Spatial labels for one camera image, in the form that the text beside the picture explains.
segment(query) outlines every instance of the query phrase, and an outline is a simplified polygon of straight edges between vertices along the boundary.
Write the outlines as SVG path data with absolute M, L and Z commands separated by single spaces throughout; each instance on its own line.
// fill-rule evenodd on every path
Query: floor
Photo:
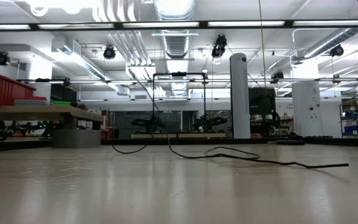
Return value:
M 174 146 L 202 154 L 213 146 Z M 264 159 L 350 163 L 308 170 L 188 160 L 149 146 L 0 152 L 0 223 L 358 223 L 358 148 L 234 146 Z M 135 146 L 121 146 L 134 150 Z

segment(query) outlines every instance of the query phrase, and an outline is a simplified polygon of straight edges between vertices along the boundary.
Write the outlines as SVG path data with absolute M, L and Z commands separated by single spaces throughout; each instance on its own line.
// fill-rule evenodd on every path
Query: air duct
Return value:
M 154 0 L 154 9 L 157 19 L 160 21 L 186 21 L 192 20 L 194 16 L 195 0 Z M 188 34 L 189 30 L 163 30 L 163 34 L 173 34 L 164 36 L 163 47 L 167 59 L 167 69 L 169 72 L 187 72 L 189 57 L 190 37 L 175 36 L 175 34 Z M 174 95 L 184 95 L 187 93 L 186 84 L 172 85 Z
M 314 44 L 310 48 L 298 52 L 298 60 L 306 60 L 308 58 L 314 58 L 321 54 L 324 54 L 334 47 L 338 46 L 339 44 L 347 41 L 351 37 L 358 34 L 358 28 L 349 28 L 349 29 L 338 29 L 337 31 L 333 32 L 332 34 L 328 35 L 324 39 L 320 40 L 318 43 Z M 280 71 L 286 64 L 288 64 L 291 60 L 291 57 L 282 57 L 278 59 L 275 63 L 277 67 L 277 71 Z
M 52 40 L 52 49 L 51 52 L 60 52 L 68 56 L 70 60 L 77 63 L 81 67 L 83 67 L 87 72 L 94 75 L 96 78 L 100 80 L 110 80 L 111 78 L 103 75 L 103 70 L 99 68 L 97 65 L 92 63 L 86 57 L 81 56 L 81 45 L 75 41 L 68 41 L 63 36 L 58 36 L 53 38 Z M 120 85 L 115 85 L 113 83 L 109 83 L 109 86 L 117 91 L 118 95 L 129 95 L 129 89 L 122 87 Z

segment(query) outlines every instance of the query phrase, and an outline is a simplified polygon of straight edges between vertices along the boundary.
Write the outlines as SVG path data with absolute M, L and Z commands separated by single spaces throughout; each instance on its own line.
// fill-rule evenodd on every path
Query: white pillar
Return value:
M 294 65 L 293 78 L 319 78 L 317 58 Z M 323 120 L 318 82 L 298 82 L 292 85 L 295 131 L 300 136 L 322 136 Z
M 52 78 L 52 63 L 44 60 L 34 60 L 27 63 L 25 67 L 27 79 L 35 80 L 38 78 Z M 34 96 L 43 96 L 50 101 L 50 84 L 33 85 L 37 90 L 34 91 Z
M 250 138 L 247 57 L 236 53 L 230 57 L 231 113 L 234 139 Z
M 304 137 L 322 136 L 323 120 L 319 83 L 294 83 L 292 94 L 296 133 Z

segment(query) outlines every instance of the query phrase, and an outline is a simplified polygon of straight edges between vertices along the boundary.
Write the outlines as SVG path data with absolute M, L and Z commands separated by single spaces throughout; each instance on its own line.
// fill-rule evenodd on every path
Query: red plastic tray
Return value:
M 0 106 L 12 106 L 15 99 L 29 100 L 35 88 L 0 75 Z

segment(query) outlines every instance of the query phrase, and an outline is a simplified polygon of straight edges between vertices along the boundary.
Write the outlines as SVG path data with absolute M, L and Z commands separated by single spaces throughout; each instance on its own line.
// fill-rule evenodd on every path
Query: black monitor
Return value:
M 249 88 L 249 114 L 268 115 L 276 111 L 274 88 Z

